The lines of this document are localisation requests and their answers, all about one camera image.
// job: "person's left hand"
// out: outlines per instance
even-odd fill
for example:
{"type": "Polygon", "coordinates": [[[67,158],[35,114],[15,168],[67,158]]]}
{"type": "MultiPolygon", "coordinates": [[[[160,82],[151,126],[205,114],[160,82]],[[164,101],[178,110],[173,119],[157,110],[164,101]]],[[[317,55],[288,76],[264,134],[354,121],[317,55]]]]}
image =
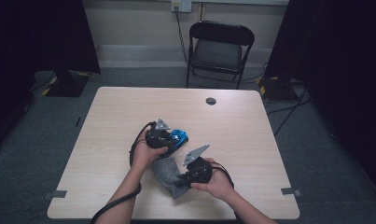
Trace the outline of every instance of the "person's left hand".
{"type": "Polygon", "coordinates": [[[132,167],[146,169],[160,154],[168,150],[168,147],[149,147],[145,140],[146,132],[147,130],[145,130],[138,139],[132,159],[132,167]]]}

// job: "forearm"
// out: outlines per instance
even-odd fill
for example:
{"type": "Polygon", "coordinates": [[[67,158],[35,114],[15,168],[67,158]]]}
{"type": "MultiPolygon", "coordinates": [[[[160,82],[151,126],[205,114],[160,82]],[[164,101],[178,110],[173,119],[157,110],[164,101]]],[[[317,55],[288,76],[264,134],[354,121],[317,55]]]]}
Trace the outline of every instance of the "forearm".
{"type": "Polygon", "coordinates": [[[257,210],[256,207],[244,199],[237,191],[229,194],[223,201],[234,210],[245,224],[275,223],[257,210]]]}
{"type": "MultiPolygon", "coordinates": [[[[139,186],[144,171],[145,168],[131,168],[129,172],[126,174],[126,177],[123,179],[116,192],[109,199],[108,203],[112,203],[113,201],[134,192],[139,186]]],[[[130,223],[134,204],[135,197],[123,203],[120,203],[115,207],[107,210],[105,213],[103,213],[97,219],[96,223],[130,223]]]]}

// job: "chair seat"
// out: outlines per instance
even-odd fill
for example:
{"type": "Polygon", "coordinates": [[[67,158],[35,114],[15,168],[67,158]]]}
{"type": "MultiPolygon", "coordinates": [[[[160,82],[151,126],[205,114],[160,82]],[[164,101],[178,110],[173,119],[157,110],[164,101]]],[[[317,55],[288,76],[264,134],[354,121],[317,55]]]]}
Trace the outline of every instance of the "chair seat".
{"type": "Polygon", "coordinates": [[[241,67],[242,47],[200,39],[194,50],[192,65],[219,67],[237,71],[241,67]]]}

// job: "person's arm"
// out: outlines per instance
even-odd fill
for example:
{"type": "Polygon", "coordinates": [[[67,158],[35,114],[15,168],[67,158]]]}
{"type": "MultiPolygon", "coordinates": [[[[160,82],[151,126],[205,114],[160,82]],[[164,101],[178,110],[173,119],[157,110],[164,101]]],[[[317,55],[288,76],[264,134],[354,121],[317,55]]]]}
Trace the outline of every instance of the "person's arm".
{"type": "MultiPolygon", "coordinates": [[[[167,147],[157,149],[149,147],[145,141],[145,133],[146,132],[143,132],[141,134],[138,144],[136,145],[132,160],[132,167],[130,168],[129,172],[126,174],[120,186],[108,203],[112,203],[116,199],[134,192],[138,188],[140,180],[146,168],[148,168],[160,154],[167,151],[167,147]]],[[[130,223],[132,220],[132,211],[134,205],[135,197],[107,210],[105,213],[98,217],[95,223],[130,223]]]]}
{"type": "Polygon", "coordinates": [[[246,224],[275,223],[269,217],[261,213],[251,203],[244,199],[230,184],[228,178],[219,170],[213,171],[213,176],[207,184],[192,183],[193,189],[203,190],[213,197],[226,202],[240,219],[246,224]]]}

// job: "chair backrest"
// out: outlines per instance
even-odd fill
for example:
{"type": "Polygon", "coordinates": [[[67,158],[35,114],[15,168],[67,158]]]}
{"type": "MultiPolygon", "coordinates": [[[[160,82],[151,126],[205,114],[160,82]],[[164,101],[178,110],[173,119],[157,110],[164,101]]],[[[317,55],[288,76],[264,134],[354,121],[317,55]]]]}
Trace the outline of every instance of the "chair backrest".
{"type": "Polygon", "coordinates": [[[199,21],[194,23],[189,30],[190,41],[192,37],[210,41],[238,44],[243,46],[252,45],[255,36],[251,30],[242,26],[218,21],[199,21]]]}

